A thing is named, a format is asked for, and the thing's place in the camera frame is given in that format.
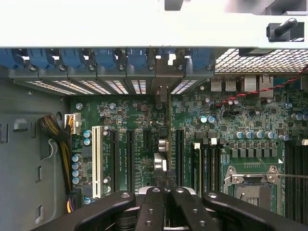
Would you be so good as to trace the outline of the black RAM stick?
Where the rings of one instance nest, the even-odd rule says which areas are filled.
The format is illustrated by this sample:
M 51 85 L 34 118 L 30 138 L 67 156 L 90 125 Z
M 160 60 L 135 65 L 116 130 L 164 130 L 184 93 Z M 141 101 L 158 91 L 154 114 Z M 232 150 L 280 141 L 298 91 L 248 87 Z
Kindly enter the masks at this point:
M 194 190 L 196 194 L 201 197 L 202 195 L 202 156 L 201 156 L 201 144 L 193 143 L 193 182 Z

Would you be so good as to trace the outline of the white expansion slot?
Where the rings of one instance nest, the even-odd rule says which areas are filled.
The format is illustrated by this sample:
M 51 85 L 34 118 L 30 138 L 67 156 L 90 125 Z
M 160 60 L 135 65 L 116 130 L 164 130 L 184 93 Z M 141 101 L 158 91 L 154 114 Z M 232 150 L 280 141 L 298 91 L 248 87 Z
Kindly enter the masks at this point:
M 103 194 L 103 127 L 92 127 L 92 197 Z

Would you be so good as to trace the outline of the CPU socket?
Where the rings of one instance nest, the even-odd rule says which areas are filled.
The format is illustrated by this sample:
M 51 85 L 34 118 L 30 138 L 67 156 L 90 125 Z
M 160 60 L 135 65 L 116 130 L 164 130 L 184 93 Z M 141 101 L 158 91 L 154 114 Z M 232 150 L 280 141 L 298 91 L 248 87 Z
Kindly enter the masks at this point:
M 276 166 L 271 165 L 266 172 L 261 173 L 240 173 L 231 165 L 222 182 L 223 193 L 279 215 L 284 214 L 282 180 Z

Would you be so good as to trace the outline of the thin locking lever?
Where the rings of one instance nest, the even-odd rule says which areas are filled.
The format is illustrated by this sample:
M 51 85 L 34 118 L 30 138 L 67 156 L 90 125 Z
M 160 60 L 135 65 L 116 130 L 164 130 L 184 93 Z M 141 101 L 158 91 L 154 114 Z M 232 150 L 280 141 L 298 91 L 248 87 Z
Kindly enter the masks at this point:
M 303 178 L 308 179 L 308 176 L 305 175 L 290 175 L 290 174 L 231 174 L 229 177 L 225 177 L 225 179 L 233 179 L 233 178 L 252 178 L 252 177 L 289 177 L 289 178 Z

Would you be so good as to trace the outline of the silver network port block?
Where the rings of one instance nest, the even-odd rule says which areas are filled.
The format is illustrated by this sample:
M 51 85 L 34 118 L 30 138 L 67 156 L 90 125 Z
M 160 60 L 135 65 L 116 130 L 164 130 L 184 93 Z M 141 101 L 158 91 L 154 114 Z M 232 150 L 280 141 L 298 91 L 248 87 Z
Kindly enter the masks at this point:
M 274 77 L 270 75 L 244 77 L 244 92 L 258 91 L 273 87 Z

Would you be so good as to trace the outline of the open PC case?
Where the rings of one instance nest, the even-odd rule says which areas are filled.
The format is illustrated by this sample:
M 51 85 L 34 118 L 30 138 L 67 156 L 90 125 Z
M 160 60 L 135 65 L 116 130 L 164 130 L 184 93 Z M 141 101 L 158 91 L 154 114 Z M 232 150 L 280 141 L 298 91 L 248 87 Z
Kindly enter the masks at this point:
M 269 42 L 269 23 L 304 22 L 304 42 Z M 64 115 L 83 96 L 152 96 L 159 48 L 176 48 L 168 65 L 183 74 L 184 95 L 211 78 L 234 77 L 243 99 L 295 81 L 308 89 L 308 0 L 0 0 L 0 48 L 22 49 L 24 69 L 0 65 L 0 231 L 31 231 L 69 210 L 74 192 L 72 136 Z M 33 66 L 28 48 L 52 49 L 55 68 Z M 80 48 L 82 69 L 63 63 L 61 48 Z M 103 70 L 94 50 L 115 50 Z M 134 69 L 128 48 L 145 48 Z M 194 48 L 212 50 L 212 71 L 194 71 Z M 244 92 L 244 77 L 270 75 L 273 87 Z M 175 220 L 166 189 L 163 231 L 189 231 Z

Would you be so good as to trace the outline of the silver USB port pair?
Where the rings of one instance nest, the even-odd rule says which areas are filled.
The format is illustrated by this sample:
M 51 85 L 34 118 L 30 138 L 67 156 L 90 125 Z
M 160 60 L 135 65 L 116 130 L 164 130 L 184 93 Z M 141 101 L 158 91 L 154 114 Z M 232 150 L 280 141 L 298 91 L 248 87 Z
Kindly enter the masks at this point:
M 213 92 L 236 92 L 236 79 L 234 77 L 211 78 L 211 91 Z

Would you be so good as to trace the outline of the green motherboard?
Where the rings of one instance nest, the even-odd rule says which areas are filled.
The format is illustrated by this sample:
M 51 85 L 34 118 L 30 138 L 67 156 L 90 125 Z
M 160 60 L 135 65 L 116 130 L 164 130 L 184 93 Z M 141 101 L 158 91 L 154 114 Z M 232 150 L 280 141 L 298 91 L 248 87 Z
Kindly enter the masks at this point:
M 173 95 L 174 126 L 184 130 L 184 184 L 192 188 L 193 143 L 201 144 L 202 195 L 222 191 L 229 166 L 240 173 L 266 172 L 308 176 L 308 89 L 295 81 L 281 89 L 243 99 L 229 92 L 211 92 L 209 85 Z M 162 113 L 152 96 L 81 96 L 71 100 L 72 113 L 81 113 L 81 133 L 72 136 L 74 192 L 67 207 L 88 205 L 92 197 L 92 127 L 103 127 L 103 194 L 112 194 L 110 134 L 119 134 L 119 190 L 128 191 L 127 130 L 135 132 L 135 193 L 154 186 L 161 167 L 157 128 Z M 151 151 L 143 147 L 143 131 L 151 131 Z M 280 177 L 282 216 L 308 224 L 308 179 Z

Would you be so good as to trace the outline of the long black expansion slot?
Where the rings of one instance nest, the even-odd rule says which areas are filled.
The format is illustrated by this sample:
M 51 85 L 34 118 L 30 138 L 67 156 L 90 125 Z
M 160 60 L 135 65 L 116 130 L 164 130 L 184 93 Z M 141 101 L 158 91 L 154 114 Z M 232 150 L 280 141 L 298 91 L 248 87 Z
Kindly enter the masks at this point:
M 127 183 L 128 190 L 135 193 L 135 132 L 127 130 Z
M 112 130 L 110 134 L 110 154 L 111 154 L 111 178 L 112 192 L 119 190 L 119 134 L 118 130 Z
M 184 182 L 184 130 L 176 130 L 176 174 L 178 186 L 183 186 Z

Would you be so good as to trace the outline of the short black expansion slot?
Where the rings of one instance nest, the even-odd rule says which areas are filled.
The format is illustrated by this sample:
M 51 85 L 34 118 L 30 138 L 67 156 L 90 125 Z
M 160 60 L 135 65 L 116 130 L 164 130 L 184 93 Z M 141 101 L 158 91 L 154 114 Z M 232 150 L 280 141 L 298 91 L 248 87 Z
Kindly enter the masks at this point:
M 145 151 L 151 151 L 152 148 L 151 141 L 152 141 L 151 131 L 145 129 L 143 131 L 143 147 Z

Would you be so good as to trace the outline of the white power connector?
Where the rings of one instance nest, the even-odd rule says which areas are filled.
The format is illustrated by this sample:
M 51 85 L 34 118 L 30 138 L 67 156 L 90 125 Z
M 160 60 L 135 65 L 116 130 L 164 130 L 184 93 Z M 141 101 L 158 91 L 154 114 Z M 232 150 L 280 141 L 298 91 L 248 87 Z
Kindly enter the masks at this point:
M 64 115 L 65 129 L 71 135 L 79 135 L 81 133 L 81 113 L 72 113 Z

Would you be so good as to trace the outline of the blue card retention clip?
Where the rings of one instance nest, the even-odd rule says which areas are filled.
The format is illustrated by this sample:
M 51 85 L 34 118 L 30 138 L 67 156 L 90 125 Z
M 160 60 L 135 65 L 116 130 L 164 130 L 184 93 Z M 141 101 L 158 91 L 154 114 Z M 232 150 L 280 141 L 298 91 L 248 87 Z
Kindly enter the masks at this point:
M 116 68 L 115 50 L 111 48 L 97 48 L 94 50 L 96 63 L 103 70 Z
M 210 48 L 194 48 L 192 66 L 194 71 L 212 71 L 212 50 Z
M 80 48 L 61 48 L 63 63 L 73 69 L 82 69 L 86 65 L 83 50 Z
M 33 66 L 43 70 L 51 70 L 55 68 L 55 59 L 52 57 L 52 49 L 28 48 L 27 54 Z
M 22 49 L 0 48 L 0 65 L 12 70 L 24 69 Z
M 176 54 L 176 48 L 159 48 L 157 52 L 157 55 L 165 60 L 169 60 L 170 54 Z
M 147 65 L 147 56 L 145 48 L 128 48 L 128 63 L 134 69 L 142 69 Z

